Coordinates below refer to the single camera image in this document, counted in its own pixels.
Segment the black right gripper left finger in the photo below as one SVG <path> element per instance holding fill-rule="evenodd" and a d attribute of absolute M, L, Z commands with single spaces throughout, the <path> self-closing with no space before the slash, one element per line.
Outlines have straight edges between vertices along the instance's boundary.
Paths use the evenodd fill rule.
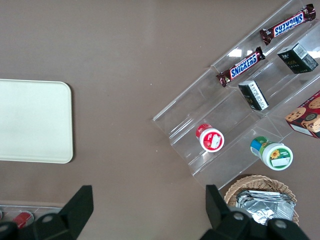
<path fill-rule="evenodd" d="M 93 188 L 83 185 L 58 213 L 48 213 L 32 224 L 35 240 L 76 240 L 94 210 Z"/>

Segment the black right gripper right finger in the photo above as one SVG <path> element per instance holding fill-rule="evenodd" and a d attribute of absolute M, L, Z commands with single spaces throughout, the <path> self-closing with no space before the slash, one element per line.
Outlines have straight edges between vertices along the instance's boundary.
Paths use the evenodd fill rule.
<path fill-rule="evenodd" d="M 216 185 L 205 189 L 205 209 L 211 229 L 202 240 L 268 240 L 267 228 L 247 214 L 230 210 Z"/>

